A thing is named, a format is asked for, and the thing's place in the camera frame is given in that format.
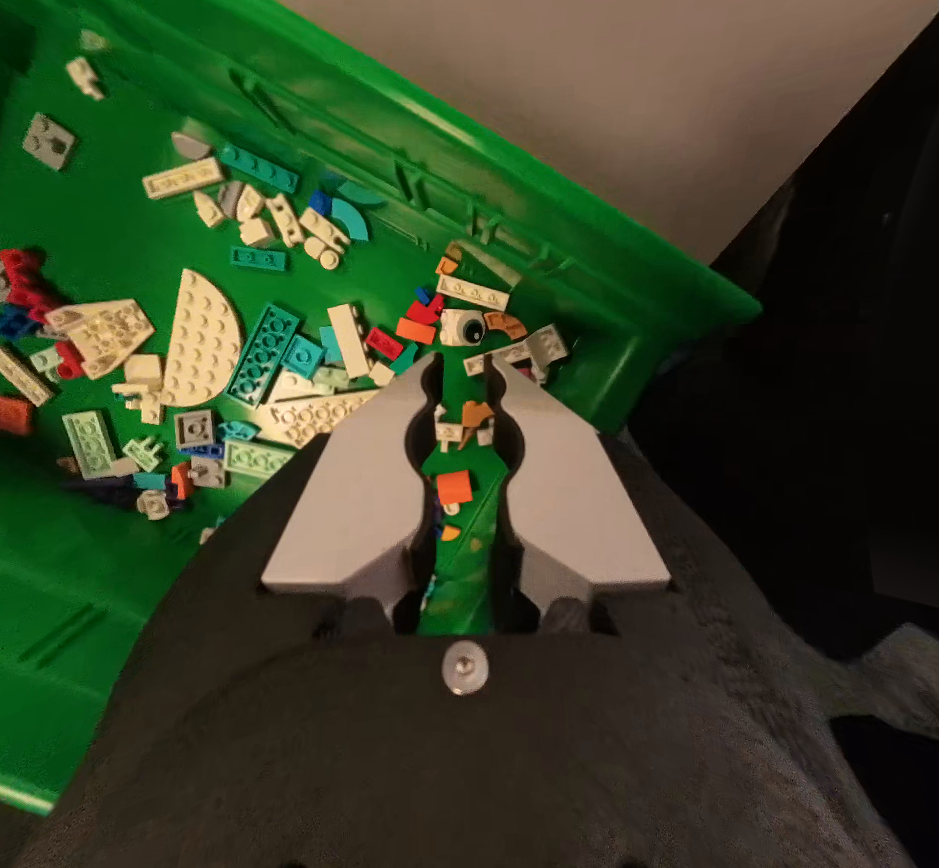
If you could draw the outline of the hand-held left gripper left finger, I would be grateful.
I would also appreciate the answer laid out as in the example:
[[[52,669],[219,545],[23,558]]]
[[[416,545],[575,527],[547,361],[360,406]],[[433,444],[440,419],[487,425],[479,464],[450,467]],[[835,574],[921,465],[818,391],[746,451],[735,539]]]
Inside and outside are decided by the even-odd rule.
[[[276,593],[370,598],[395,608],[433,504],[423,471],[437,447],[443,357],[418,360],[328,435],[262,573]]]

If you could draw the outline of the green plastic bin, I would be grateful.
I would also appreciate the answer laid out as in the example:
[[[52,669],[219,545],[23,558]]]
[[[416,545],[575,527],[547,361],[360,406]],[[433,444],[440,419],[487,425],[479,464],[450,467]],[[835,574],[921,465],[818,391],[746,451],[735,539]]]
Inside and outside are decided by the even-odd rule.
[[[346,231],[333,271],[302,251],[282,273],[239,267],[239,230],[206,228],[192,192],[149,200],[182,165],[172,133],[206,142],[224,183],[283,192]],[[754,320],[757,300],[550,167],[271,0],[2,0],[2,250],[41,265],[29,295],[134,299],[164,356],[182,272],[233,305],[245,335],[269,303],[314,337],[358,306],[393,334],[416,289],[461,249],[457,275],[510,295],[573,357],[549,390],[595,427],[626,421],[664,359]],[[51,811],[84,757],[139,631],[200,531],[261,481],[160,522],[64,488],[62,419],[98,412],[122,443],[158,434],[111,397],[118,372],[51,383],[33,431],[2,437],[2,799]]]

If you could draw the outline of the pile of lego pieces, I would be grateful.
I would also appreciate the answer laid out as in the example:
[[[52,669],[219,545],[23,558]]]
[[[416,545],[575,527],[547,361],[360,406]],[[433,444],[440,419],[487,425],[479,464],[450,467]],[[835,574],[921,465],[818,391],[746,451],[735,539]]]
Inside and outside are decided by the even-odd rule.
[[[491,332],[510,337],[505,347],[468,360],[473,376],[488,359],[502,358],[522,363],[522,373],[542,384],[550,364],[569,353],[554,325],[523,337],[525,326],[504,311],[507,294],[443,268],[436,296],[419,298],[398,323],[397,334],[414,342],[404,347],[380,327],[367,333],[354,303],[329,308],[321,343],[302,335],[301,318],[272,302],[243,336],[229,298],[184,267],[162,358],[139,351],[155,329],[136,299],[66,302],[43,265],[36,247],[2,248],[2,338],[48,338],[46,349],[29,357],[31,366],[2,345],[2,378],[20,394],[2,396],[2,431],[30,433],[33,408],[53,400],[48,379],[101,381],[122,367],[125,381],[112,384],[112,393],[140,411],[143,426],[158,427],[166,408],[177,410],[177,452],[192,459],[156,475],[161,445],[133,439],[117,457],[103,413],[75,411],[61,416],[73,456],[65,486],[151,522],[185,507],[195,486],[223,488],[230,475],[265,481],[297,450],[320,444],[410,368],[416,345],[435,341],[438,322],[442,345],[474,345]]]

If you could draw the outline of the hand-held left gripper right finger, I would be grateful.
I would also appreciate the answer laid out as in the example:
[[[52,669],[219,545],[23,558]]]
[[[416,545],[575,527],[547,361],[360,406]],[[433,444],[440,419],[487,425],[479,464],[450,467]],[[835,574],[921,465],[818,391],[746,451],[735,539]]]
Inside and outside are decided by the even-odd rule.
[[[487,360],[487,384],[523,596],[591,604],[666,588],[670,570],[599,432],[502,358]]]

